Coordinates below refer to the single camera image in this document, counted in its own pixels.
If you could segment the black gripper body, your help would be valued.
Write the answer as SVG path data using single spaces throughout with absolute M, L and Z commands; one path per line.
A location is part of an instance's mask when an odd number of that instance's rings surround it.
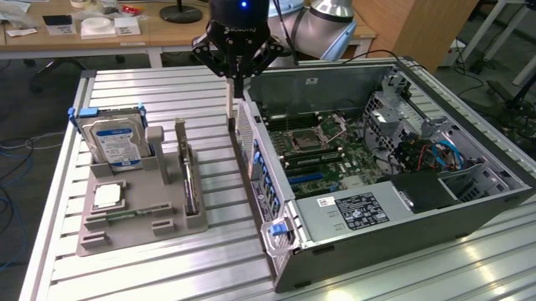
M 210 1 L 208 37 L 226 56 L 255 55 L 271 38 L 268 1 Z

